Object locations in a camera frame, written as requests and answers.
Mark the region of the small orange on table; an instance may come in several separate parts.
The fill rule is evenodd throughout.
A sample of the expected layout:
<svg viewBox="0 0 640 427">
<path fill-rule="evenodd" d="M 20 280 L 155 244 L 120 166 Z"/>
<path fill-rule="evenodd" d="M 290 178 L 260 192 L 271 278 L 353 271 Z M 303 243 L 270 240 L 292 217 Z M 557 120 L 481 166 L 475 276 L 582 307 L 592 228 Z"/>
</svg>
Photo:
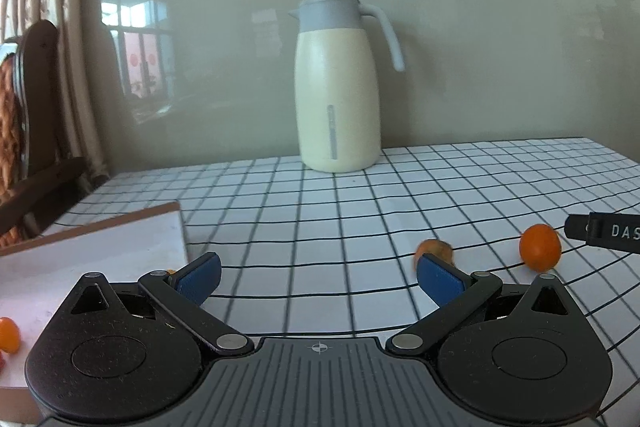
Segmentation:
<svg viewBox="0 0 640 427">
<path fill-rule="evenodd" d="M 538 273 L 555 267 L 562 255 L 562 245 L 554 228 L 532 225 L 521 236 L 518 251 L 526 267 Z"/>
</svg>

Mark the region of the white checkered tablecloth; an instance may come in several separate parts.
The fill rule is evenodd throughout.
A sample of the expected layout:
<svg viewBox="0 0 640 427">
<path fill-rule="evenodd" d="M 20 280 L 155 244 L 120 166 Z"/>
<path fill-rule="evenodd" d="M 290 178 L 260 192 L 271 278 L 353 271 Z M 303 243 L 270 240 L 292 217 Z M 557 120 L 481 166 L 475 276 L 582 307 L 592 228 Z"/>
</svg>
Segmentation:
<svg viewBox="0 0 640 427">
<path fill-rule="evenodd" d="M 206 310 L 266 351 L 224 366 L 197 426 L 469 426 L 387 338 L 433 312 L 412 257 L 425 239 L 464 272 L 529 284 L 532 225 L 635 213 L 639 166 L 588 139 L 390 148 L 353 173 L 295 157 L 127 172 L 53 223 L 62 231 L 178 202 L 191 256 L 221 257 Z"/>
</svg>

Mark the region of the white tray with brown rim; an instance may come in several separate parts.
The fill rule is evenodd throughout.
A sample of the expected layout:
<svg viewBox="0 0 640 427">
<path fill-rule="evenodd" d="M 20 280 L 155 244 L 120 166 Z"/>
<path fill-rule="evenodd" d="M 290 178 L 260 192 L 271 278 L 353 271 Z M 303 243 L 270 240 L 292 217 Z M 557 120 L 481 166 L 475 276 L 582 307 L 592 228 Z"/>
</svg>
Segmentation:
<svg viewBox="0 0 640 427">
<path fill-rule="evenodd" d="M 1 315 L 21 335 L 15 355 L 1 361 L 1 420 L 35 424 L 40 410 L 29 394 L 24 365 L 30 348 L 79 277 L 101 272 L 131 282 L 188 262 L 178 202 L 73 227 L 1 249 Z"/>
</svg>

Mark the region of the cream thermos jug grey lid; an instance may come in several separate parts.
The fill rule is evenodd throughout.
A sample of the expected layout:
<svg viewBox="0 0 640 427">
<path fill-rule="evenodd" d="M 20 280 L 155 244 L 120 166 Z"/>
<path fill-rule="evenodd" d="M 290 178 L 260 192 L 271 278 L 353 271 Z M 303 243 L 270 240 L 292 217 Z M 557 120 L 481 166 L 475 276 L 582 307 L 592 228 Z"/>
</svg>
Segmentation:
<svg viewBox="0 0 640 427">
<path fill-rule="evenodd" d="M 375 59 L 363 17 L 383 31 L 393 68 L 406 69 L 393 25 L 367 0 L 302 0 L 294 58 L 299 155 L 316 171 L 366 169 L 381 155 L 381 109 Z"/>
</svg>

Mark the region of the orange in tray corner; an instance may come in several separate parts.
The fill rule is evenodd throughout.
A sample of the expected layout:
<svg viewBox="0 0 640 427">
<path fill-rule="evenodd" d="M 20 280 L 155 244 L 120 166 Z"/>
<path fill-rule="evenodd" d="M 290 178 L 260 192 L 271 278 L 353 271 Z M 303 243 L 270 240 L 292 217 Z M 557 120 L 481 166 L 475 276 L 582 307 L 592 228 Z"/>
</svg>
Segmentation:
<svg viewBox="0 0 640 427">
<path fill-rule="evenodd" d="M 9 317 L 0 317 L 0 350 L 14 355 L 21 348 L 21 333 Z"/>
</svg>

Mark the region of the dark wooden sofa frame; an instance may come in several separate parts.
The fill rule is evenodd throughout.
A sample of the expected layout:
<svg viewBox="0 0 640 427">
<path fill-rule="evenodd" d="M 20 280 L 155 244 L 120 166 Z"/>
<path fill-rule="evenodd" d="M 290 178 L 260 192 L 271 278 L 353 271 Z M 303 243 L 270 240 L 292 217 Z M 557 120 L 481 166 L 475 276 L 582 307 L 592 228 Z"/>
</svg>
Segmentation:
<svg viewBox="0 0 640 427">
<path fill-rule="evenodd" d="M 14 53 L 14 90 L 20 108 L 20 174 L 1 195 L 1 246 L 33 239 L 86 194 L 85 158 L 70 151 L 58 93 L 58 28 L 38 20 L 1 45 L 1 62 Z"/>
</svg>

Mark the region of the orange fruit with brown side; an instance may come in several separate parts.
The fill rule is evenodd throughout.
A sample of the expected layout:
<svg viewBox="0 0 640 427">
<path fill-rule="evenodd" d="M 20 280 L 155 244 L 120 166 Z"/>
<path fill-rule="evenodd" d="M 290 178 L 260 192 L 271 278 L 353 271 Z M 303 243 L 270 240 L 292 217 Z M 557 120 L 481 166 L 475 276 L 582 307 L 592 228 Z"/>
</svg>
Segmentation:
<svg viewBox="0 0 640 427">
<path fill-rule="evenodd" d="M 413 254 L 414 269 L 418 267 L 418 262 L 424 255 L 433 255 L 448 265 L 454 265 L 454 250 L 448 243 L 439 239 L 427 239 L 416 247 Z"/>
</svg>

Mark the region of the orange tufted sofa back cushion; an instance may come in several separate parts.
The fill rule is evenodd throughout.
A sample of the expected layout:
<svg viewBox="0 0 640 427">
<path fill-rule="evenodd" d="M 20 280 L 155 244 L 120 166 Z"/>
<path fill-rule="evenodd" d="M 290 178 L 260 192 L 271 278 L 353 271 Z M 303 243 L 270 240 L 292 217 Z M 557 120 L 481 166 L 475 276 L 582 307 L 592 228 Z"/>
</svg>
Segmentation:
<svg viewBox="0 0 640 427">
<path fill-rule="evenodd" d="M 14 53 L 9 53 L 1 62 L 1 195 L 9 193 L 20 174 L 20 108 L 13 83 L 14 57 Z"/>
</svg>

